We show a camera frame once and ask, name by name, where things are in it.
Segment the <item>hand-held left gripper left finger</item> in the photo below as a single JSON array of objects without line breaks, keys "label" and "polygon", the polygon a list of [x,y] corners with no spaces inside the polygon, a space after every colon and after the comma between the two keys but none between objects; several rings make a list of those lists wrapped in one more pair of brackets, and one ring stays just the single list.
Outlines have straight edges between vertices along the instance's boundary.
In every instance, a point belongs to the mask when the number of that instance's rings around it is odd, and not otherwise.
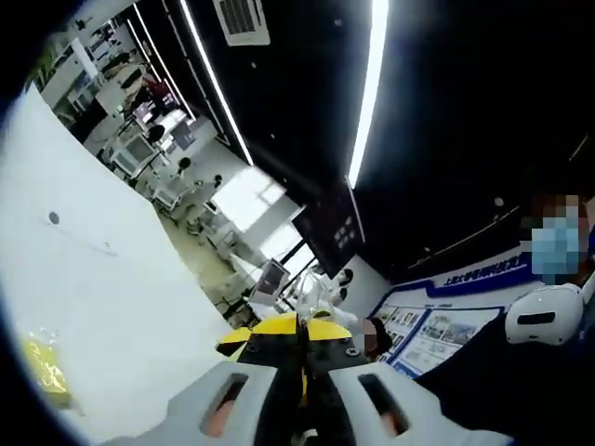
[{"label": "hand-held left gripper left finger", "polygon": [[255,327],[236,361],[222,361],[167,404],[163,421],[107,445],[290,445],[303,394],[305,322],[285,313]]}]

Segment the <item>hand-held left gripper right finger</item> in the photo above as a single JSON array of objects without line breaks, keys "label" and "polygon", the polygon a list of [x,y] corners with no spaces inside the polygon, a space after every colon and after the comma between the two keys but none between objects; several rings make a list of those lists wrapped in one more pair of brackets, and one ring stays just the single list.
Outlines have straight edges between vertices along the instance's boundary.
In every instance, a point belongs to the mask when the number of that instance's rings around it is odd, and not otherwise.
[{"label": "hand-held left gripper right finger", "polygon": [[495,431],[468,429],[440,400],[382,362],[330,320],[300,323],[306,399],[322,445],[510,445]]}]

